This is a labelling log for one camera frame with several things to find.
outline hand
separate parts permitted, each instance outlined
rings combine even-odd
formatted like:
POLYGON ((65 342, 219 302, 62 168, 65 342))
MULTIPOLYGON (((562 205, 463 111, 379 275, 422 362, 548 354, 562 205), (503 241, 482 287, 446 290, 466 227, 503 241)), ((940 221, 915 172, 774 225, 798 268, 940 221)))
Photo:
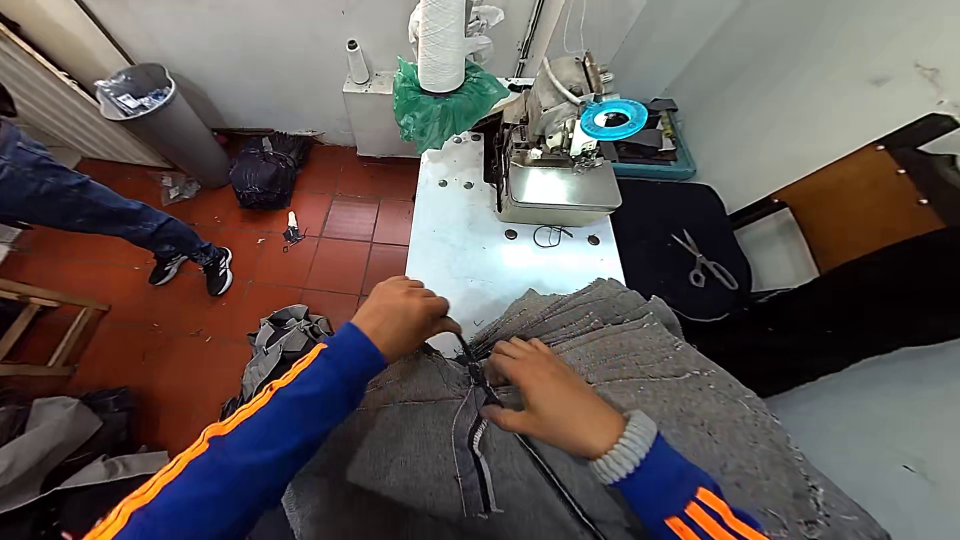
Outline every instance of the hand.
POLYGON ((481 415, 568 454, 596 459, 620 439, 627 420, 538 339, 493 347, 490 364, 520 389, 523 410, 487 405, 481 415))
POLYGON ((350 322, 393 363, 440 332, 459 332, 460 325, 446 316, 449 309, 446 298, 423 282, 394 276, 373 288, 350 322))

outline blue plastic bobbin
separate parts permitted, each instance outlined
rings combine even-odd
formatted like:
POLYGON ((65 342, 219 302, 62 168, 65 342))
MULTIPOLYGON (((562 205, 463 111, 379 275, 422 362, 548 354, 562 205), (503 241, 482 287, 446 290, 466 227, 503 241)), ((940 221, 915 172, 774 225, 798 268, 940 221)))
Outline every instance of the blue plastic bobbin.
POLYGON ((611 99, 587 106, 580 117, 580 129, 597 140, 620 140, 643 129, 647 123, 647 108, 632 99, 611 99), (607 127, 604 125, 606 115, 619 112, 627 117, 627 121, 619 126, 607 127))

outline bundle of denim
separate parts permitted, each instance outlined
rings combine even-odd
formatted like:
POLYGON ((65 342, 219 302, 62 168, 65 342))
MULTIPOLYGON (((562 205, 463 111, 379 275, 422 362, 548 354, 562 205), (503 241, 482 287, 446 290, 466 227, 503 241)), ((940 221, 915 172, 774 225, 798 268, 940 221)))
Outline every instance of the bundle of denim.
MULTIPOLYGON (((542 340, 618 409, 643 410, 771 538, 888 538, 760 398, 683 341, 662 300, 608 280, 566 296, 530 290, 470 347, 484 358, 513 336, 542 340)), ((512 386, 496 393, 520 403, 512 386)), ((512 434, 489 425, 477 435, 483 403, 455 359, 425 351, 392 365, 287 488, 297 537, 590 538, 512 434)), ((606 538, 642 536, 585 461, 535 444, 606 538)))

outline gray trash can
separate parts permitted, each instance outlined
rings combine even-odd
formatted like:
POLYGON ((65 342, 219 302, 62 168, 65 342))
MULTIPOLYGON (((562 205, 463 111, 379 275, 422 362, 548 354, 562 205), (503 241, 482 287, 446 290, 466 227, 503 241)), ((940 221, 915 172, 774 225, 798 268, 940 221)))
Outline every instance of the gray trash can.
POLYGON ((205 187, 229 183, 230 159, 158 63, 97 83, 100 114, 130 130, 205 187))

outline sneaker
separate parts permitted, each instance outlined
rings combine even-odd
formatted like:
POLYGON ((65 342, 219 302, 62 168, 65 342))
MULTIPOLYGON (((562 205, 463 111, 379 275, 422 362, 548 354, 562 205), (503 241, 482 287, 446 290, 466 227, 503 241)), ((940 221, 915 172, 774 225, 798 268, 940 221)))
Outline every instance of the sneaker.
POLYGON ((206 274, 206 292, 210 296, 220 296, 227 292, 233 283, 233 272, 230 272, 230 262, 233 253, 227 248, 217 248, 220 256, 204 266, 206 274))
POLYGON ((156 266, 150 273, 149 281, 151 285, 163 285, 177 275, 180 265, 186 260, 186 255, 174 255, 172 257, 157 257, 154 255, 154 258, 156 259, 156 266))

